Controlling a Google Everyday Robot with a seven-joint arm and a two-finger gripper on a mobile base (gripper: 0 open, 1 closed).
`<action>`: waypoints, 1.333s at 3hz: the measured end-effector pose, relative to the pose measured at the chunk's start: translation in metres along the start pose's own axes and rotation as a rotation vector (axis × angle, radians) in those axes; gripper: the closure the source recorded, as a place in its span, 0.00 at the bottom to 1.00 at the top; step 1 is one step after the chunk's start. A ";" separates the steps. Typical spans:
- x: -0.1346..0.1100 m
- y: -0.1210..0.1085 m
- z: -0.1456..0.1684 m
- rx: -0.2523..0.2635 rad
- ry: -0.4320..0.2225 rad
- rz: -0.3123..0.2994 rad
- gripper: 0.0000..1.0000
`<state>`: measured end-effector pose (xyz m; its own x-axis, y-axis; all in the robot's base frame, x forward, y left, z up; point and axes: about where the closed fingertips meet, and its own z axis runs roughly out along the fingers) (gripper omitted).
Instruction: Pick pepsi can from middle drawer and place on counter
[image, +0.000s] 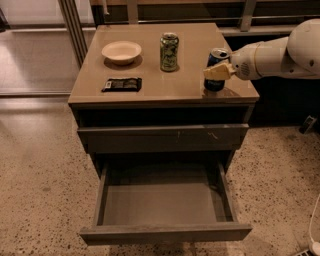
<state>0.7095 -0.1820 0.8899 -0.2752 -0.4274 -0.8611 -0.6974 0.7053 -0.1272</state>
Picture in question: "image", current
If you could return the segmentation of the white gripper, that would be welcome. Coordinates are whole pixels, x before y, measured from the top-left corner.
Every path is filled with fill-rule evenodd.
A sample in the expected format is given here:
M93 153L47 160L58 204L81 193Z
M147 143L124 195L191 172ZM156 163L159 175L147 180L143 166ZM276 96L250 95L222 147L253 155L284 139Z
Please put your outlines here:
M248 44L231 54L230 61L222 61L203 70L204 78L207 80L229 80L232 75L242 80L260 79L256 63L255 55L259 44Z

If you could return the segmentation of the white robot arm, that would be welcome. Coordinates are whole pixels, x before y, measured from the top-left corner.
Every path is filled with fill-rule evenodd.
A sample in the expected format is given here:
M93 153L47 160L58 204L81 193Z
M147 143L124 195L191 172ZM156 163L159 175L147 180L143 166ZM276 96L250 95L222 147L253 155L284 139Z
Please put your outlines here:
M242 80L263 77L318 79L320 77L320 19L299 24L289 36L248 44L227 60L203 70L208 80Z

